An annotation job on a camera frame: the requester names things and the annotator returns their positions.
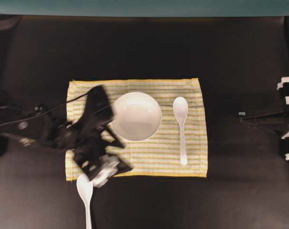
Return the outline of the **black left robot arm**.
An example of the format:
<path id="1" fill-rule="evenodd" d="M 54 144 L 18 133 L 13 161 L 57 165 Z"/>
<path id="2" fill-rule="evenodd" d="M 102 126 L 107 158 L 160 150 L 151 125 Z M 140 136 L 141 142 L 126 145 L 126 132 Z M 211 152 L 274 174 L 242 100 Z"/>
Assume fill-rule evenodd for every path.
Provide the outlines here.
<path id="1" fill-rule="evenodd" d="M 85 97 L 83 114 L 68 121 L 52 113 L 57 107 L 39 105 L 21 119 L 0 124 L 0 134 L 15 137 L 25 145 L 44 146 L 59 152 L 71 150 L 73 161 L 95 187 L 103 186 L 118 174 L 129 172 L 132 166 L 119 156 L 108 153 L 107 147 L 124 148 L 109 124 L 114 113 L 103 86 L 91 88 Z"/>

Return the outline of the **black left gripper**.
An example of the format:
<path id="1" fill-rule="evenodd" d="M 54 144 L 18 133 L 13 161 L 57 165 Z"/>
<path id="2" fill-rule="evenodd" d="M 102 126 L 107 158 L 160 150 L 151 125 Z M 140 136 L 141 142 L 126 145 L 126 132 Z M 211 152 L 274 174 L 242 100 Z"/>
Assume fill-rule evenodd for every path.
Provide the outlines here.
<path id="1" fill-rule="evenodd" d="M 124 148 L 108 124 L 114 114 L 103 86 L 93 87 L 86 94 L 86 104 L 77 122 L 58 127 L 55 145 L 60 149 L 72 149 L 73 160 L 88 177 L 90 183 L 101 187 L 114 175 L 129 172 L 132 167 L 120 157 L 106 152 L 106 147 Z"/>

